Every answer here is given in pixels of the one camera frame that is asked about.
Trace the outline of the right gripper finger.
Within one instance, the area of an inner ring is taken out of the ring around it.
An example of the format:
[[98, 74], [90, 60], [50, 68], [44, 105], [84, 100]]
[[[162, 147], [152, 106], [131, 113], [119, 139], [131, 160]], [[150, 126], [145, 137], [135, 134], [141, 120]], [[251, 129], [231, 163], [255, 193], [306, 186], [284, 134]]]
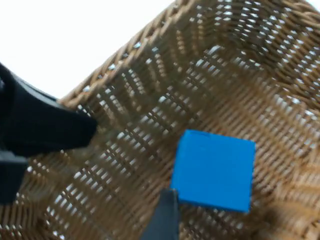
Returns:
[[0, 66], [0, 146], [19, 156], [86, 147], [97, 121], [70, 110]]
[[178, 193], [174, 189], [163, 189], [152, 217], [141, 240], [178, 240], [179, 239]]
[[12, 203], [20, 189], [28, 167], [26, 158], [12, 152], [0, 153], [0, 204]]

